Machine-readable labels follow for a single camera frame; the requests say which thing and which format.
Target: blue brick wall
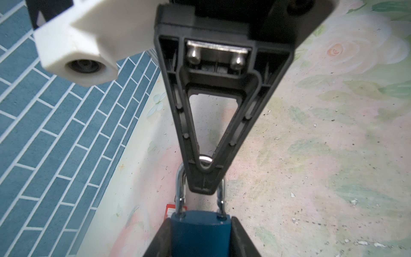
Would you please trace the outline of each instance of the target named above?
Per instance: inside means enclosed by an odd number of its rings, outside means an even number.
[[[144,52],[84,88],[41,67],[32,33],[1,0],[0,256],[75,256],[160,70]]]

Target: rose center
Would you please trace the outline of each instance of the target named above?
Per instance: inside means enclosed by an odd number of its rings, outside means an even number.
[[[330,57],[334,57],[334,56],[341,54],[343,51],[344,51],[344,47],[342,47],[342,45],[338,43],[330,47],[330,49],[328,49],[327,51],[327,54]]]

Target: silver screw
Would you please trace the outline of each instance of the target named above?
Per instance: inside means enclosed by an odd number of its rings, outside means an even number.
[[[200,49],[198,47],[190,47],[187,51],[187,60],[194,65],[200,64],[201,61],[201,54]]]
[[[230,61],[230,68],[233,70],[242,70],[245,66],[245,58],[241,53],[235,53]]]

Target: white plastic part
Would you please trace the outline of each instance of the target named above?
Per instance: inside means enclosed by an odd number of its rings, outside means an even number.
[[[154,47],[158,4],[166,0],[84,0],[34,31],[44,69],[90,87],[117,78],[116,61]],[[100,62],[96,73],[69,68],[74,60]]]

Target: table surface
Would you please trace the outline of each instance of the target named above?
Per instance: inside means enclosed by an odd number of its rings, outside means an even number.
[[[342,1],[297,49],[228,170],[227,211],[262,256],[411,255],[411,16],[396,8]],[[209,153],[236,105],[190,101]],[[159,78],[78,256],[141,256],[181,162]],[[189,191],[186,205],[217,209],[215,195]]]

